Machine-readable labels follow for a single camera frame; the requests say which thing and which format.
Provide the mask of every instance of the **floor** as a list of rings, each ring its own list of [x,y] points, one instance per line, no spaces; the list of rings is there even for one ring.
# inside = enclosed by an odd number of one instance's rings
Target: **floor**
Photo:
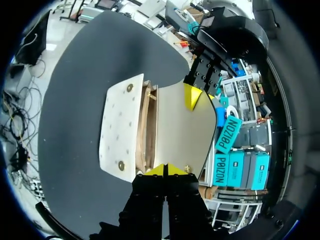
[[[80,4],[80,0],[77,0],[74,12],[77,11],[78,6]],[[60,1],[54,2],[51,6],[48,6],[49,9],[54,9]],[[125,12],[134,13],[137,9],[136,6],[130,6],[131,3],[124,8]],[[42,101],[44,99],[46,90],[49,86],[51,75],[54,71],[54,68],[65,51],[68,44],[71,40],[77,35],[77,33],[86,25],[86,23],[75,23],[73,21],[69,21],[67,19],[59,20],[60,16],[66,16],[68,14],[68,10],[65,13],[61,13],[60,10],[57,10],[55,14],[50,14],[49,21],[47,24],[47,36],[46,36],[46,50],[43,51],[38,64],[34,67],[31,67],[29,70],[34,78],[31,81],[30,88],[39,89],[39,92],[32,91],[25,100],[25,109],[29,109],[29,115],[34,116],[41,110]],[[144,16],[139,15],[139,13],[134,13],[134,20],[143,24]],[[171,32],[164,37],[164,40],[167,41],[172,47],[181,53],[183,57],[188,61],[189,65],[192,64],[192,55],[190,53],[186,53],[185,49],[182,49],[179,45],[174,44],[178,42],[179,39],[173,35]],[[34,126],[30,124],[28,129],[31,133],[35,133],[34,137],[30,141],[28,148],[30,149],[30,162],[27,163],[27,175],[33,185],[40,183],[39,173],[38,173],[38,125],[40,120],[40,114],[36,115],[33,119]],[[28,189],[24,184],[19,181],[19,176],[16,176],[18,181],[12,179],[10,174],[8,174],[8,181],[10,182],[13,192],[16,195],[18,202],[21,205],[21,208],[25,211],[26,215],[29,219],[34,222],[36,225],[40,226],[44,235],[51,235],[53,231],[51,228],[45,223],[45,221],[41,218],[38,212],[35,209],[35,204],[40,200],[43,200],[43,193],[40,189],[37,194],[35,194],[33,187],[31,190]]]

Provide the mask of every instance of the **cardboard box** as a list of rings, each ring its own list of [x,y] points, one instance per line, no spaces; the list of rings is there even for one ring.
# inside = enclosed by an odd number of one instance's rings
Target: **cardboard box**
[[[259,101],[258,93],[253,92],[252,95],[253,95],[253,100],[254,100],[255,106],[259,107],[260,106],[260,101]]]
[[[253,93],[258,92],[258,88],[257,88],[257,86],[256,86],[256,84],[254,82],[251,82],[250,86],[251,86],[251,90],[252,90]]]
[[[199,186],[199,193],[203,199],[212,199],[218,189],[217,186],[206,187],[206,186]]]
[[[186,10],[192,14],[192,16],[194,17],[194,19],[196,20],[196,22],[198,24],[201,23],[202,18],[204,17],[204,14],[201,11],[198,11],[197,9],[193,8],[193,7],[188,7],[186,8]]]

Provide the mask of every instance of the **dark gray table surface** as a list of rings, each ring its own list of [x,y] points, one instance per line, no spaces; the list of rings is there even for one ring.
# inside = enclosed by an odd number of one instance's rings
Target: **dark gray table surface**
[[[64,226],[89,239],[100,231],[99,222],[118,225],[132,191],[131,183],[99,166],[108,88],[141,73],[165,87],[188,71],[187,61],[167,42],[119,13],[105,11],[75,36],[51,76],[38,138],[45,198]]]

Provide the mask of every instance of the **white shelf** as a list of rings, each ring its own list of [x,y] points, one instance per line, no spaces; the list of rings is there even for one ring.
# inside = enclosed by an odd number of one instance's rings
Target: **white shelf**
[[[252,75],[245,75],[245,76],[234,77],[231,79],[223,80],[221,82],[224,92],[226,92],[226,85],[227,84],[231,84],[231,86],[233,87],[234,95],[235,95],[236,102],[237,102],[236,108],[238,110],[239,116],[241,116],[243,125],[244,124],[255,124],[255,123],[257,123],[257,119],[258,119],[257,109],[256,109],[256,105],[254,102],[254,97],[253,97],[253,92],[252,92],[252,89],[250,86],[250,80],[252,80],[252,79],[253,79]],[[241,107],[240,107],[240,103],[241,103],[240,94],[241,94],[241,92],[239,90],[238,83],[242,83],[242,84],[246,83],[246,88],[248,89],[248,94],[249,94],[249,99],[247,98],[247,101],[248,101],[248,105],[249,105],[249,112],[251,113],[251,120],[246,120],[246,121],[244,120],[243,111],[241,110]]]

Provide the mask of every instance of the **shelf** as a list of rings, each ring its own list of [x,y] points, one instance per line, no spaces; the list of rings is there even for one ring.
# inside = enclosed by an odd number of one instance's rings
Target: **shelf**
[[[258,119],[253,92],[250,86],[252,79],[252,75],[245,75],[221,82],[223,91],[229,99],[229,103],[237,109],[243,125],[254,124]]]

